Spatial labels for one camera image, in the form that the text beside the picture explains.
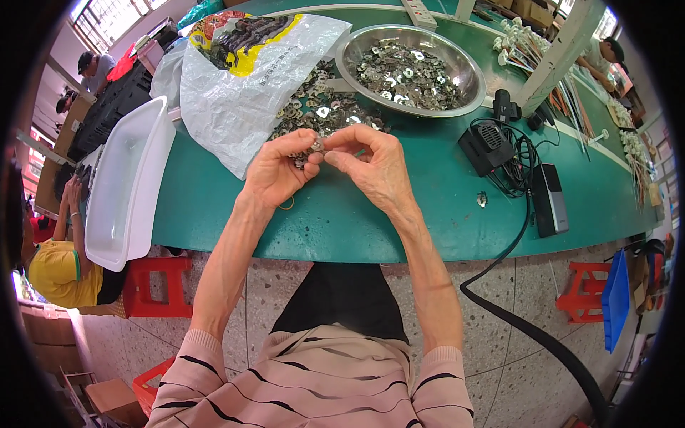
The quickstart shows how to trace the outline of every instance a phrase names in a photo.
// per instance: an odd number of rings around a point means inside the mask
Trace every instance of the yellow shirt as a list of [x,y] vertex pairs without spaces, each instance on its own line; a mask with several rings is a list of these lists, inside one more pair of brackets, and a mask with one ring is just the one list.
[[62,307],[96,306],[102,288],[102,266],[93,263],[88,275],[81,278],[79,254],[69,241],[38,244],[26,275],[36,291]]

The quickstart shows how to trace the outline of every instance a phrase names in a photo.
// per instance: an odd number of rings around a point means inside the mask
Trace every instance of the black sleeved cable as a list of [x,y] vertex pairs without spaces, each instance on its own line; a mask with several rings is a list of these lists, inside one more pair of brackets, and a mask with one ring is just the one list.
[[599,423],[599,426],[603,427],[609,419],[609,406],[606,403],[604,395],[602,395],[601,390],[599,389],[599,386],[595,381],[595,378],[590,374],[587,367],[585,367],[583,363],[580,362],[578,357],[576,357],[561,342],[550,336],[548,333],[545,333],[542,329],[527,322],[523,318],[512,314],[508,310],[505,310],[495,305],[494,303],[487,301],[486,299],[483,299],[481,296],[475,294],[468,288],[469,285],[471,285],[474,281],[483,277],[486,273],[490,272],[492,268],[494,268],[502,260],[504,260],[504,258],[507,255],[509,255],[516,247],[516,245],[519,243],[519,241],[523,237],[523,233],[525,232],[526,227],[528,226],[528,220],[530,218],[531,197],[532,196],[530,194],[530,190],[528,190],[525,195],[525,219],[523,221],[521,231],[519,232],[516,239],[514,239],[514,242],[512,242],[512,244],[490,266],[488,266],[482,272],[476,274],[474,277],[464,281],[461,285],[459,285],[459,289],[462,293],[464,293],[464,296],[468,297],[470,300],[472,300],[472,302],[483,307],[485,310],[488,310],[497,318],[500,318],[506,321],[507,323],[511,324],[513,327],[516,327],[517,329],[521,330],[524,334],[531,337],[537,343],[545,347],[546,350],[548,350],[552,355],[557,357],[557,359],[559,359],[559,361],[561,361],[562,364],[564,364],[564,366],[569,370],[569,372],[571,372],[575,380],[578,382],[578,385],[580,385],[580,388],[585,393],[585,396],[587,397],[588,402],[590,403],[590,406],[593,409],[595,419]]

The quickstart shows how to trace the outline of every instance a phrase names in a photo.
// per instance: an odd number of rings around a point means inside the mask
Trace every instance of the green table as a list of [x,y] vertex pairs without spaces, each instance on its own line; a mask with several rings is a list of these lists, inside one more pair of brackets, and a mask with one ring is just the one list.
[[[401,5],[389,0],[391,5]],[[317,5],[285,1],[253,0],[237,8],[266,14],[296,6]],[[442,12],[439,2],[426,1]],[[449,13],[456,2],[443,1]],[[353,30],[380,23],[409,24],[399,10],[326,9],[321,15],[349,21]],[[518,90],[525,77],[500,67],[491,49],[491,32],[438,19],[438,33],[464,48],[486,76],[488,93],[498,88]],[[618,132],[606,107],[579,85],[582,102],[593,128],[609,130],[607,148],[623,158]],[[459,149],[457,139],[477,117],[491,110],[452,119],[411,118],[390,113],[392,134],[402,141],[409,176],[426,224],[444,260],[476,260],[497,257],[523,224],[525,202],[504,197],[489,180],[479,178]],[[546,127],[531,132],[534,141],[556,141],[557,133]],[[561,134],[559,147],[544,144],[538,151],[544,162],[556,164],[569,215],[570,231],[540,239],[529,228],[512,256],[531,255],[585,247],[652,229],[657,212],[635,206],[630,174],[606,155],[590,149],[592,162],[580,151],[576,139]],[[182,123],[169,154],[155,213],[153,243],[211,251],[219,239],[243,182],[236,179],[209,152],[188,135]],[[487,192],[489,204],[481,208],[477,194]],[[387,217],[376,209],[349,178],[324,165],[321,174],[295,195],[289,211],[277,210],[255,251],[256,257],[328,262],[404,262],[397,233]]]

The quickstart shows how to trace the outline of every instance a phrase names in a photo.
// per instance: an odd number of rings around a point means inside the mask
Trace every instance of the pink shirt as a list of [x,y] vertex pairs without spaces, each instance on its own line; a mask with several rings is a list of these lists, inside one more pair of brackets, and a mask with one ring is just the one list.
[[190,330],[147,426],[472,427],[461,352],[430,351],[415,388],[409,352],[338,325],[276,332],[254,367],[228,381],[221,343]]

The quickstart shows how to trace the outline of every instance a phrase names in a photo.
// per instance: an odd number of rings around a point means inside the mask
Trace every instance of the power strip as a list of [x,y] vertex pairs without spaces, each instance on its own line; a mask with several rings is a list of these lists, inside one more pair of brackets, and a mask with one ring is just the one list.
[[409,17],[412,19],[415,27],[429,29],[435,31],[438,28],[438,23],[430,14],[430,11],[425,7],[421,0],[402,0],[404,8],[407,10]]

